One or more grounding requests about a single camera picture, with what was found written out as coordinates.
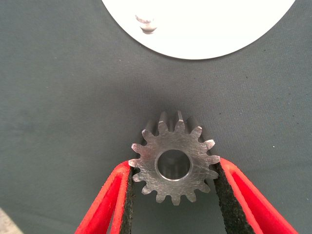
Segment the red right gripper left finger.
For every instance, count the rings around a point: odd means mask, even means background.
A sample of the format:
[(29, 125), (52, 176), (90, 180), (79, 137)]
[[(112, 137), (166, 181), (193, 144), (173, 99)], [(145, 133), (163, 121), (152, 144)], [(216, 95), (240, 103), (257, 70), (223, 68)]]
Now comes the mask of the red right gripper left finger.
[(128, 161), (117, 165), (99, 191), (77, 234), (130, 234), (133, 217), (133, 168)]

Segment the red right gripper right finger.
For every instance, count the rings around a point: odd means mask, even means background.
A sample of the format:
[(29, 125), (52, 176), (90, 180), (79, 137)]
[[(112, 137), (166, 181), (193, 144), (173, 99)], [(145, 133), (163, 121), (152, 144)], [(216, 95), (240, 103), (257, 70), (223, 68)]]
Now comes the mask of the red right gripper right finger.
[(214, 180), (219, 206), (228, 234), (297, 234), (244, 173), (221, 158)]

